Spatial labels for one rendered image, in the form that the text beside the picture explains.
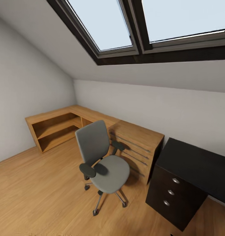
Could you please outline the swivel chair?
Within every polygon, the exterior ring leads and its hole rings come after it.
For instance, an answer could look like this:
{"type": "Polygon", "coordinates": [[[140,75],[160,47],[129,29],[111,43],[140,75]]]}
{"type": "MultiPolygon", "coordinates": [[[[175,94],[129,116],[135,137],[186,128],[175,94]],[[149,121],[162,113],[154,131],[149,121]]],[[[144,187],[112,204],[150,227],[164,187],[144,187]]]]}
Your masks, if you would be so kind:
{"type": "Polygon", "coordinates": [[[125,150],[125,147],[112,141],[115,146],[112,155],[108,154],[110,141],[104,120],[99,120],[75,132],[77,143],[82,155],[83,162],[79,169],[84,174],[85,180],[91,180],[91,183],[85,184],[85,190],[88,185],[95,185],[99,191],[100,198],[93,211],[93,216],[97,215],[97,208],[102,194],[113,194],[121,200],[122,206],[126,207],[126,202],[118,195],[117,191],[123,187],[130,175],[129,164],[121,157],[115,156],[118,149],[125,150]],[[94,167],[99,159],[101,159],[94,167]]]}

